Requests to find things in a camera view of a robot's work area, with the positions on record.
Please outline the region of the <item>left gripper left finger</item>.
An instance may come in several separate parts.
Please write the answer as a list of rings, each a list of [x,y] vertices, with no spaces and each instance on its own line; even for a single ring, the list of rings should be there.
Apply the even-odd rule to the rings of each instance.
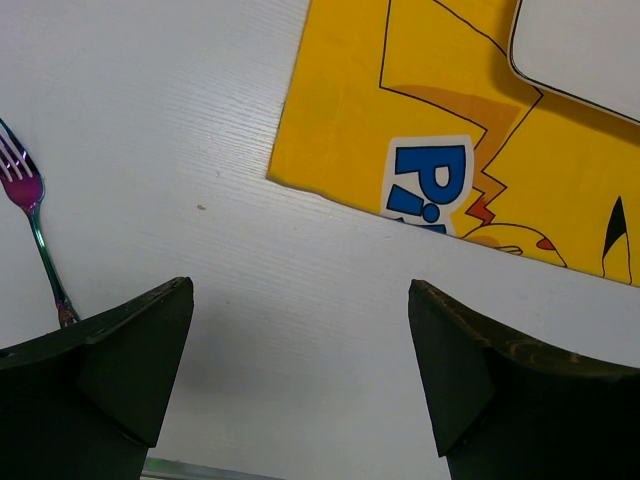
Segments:
[[[194,310],[174,278],[1,351],[4,479],[137,479],[157,445]]]

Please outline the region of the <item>iridescent metal fork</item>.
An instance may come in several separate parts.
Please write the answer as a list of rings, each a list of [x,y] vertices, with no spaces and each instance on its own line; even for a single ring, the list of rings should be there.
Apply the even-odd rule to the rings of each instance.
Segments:
[[[40,207],[45,198],[42,175],[28,151],[4,120],[1,120],[1,184],[9,200],[26,215],[52,289],[61,328],[80,321],[57,274],[49,254],[40,222]]]

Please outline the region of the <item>white rectangular ceramic plate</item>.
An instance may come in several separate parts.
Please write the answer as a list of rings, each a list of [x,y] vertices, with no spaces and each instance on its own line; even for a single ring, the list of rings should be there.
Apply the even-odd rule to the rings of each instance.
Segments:
[[[639,122],[639,3],[517,3],[508,58],[534,86]]]

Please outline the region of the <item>yellow Pikachu cloth placemat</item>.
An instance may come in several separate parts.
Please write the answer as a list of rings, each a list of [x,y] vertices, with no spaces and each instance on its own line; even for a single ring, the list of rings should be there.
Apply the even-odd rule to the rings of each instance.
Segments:
[[[314,1],[267,175],[639,282],[639,128],[515,75],[514,1]]]

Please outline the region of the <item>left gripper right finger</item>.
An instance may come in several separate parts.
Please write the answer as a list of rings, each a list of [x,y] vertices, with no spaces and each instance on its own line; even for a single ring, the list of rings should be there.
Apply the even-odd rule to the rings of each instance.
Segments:
[[[415,280],[408,318],[454,479],[635,479],[639,372],[542,342]]]

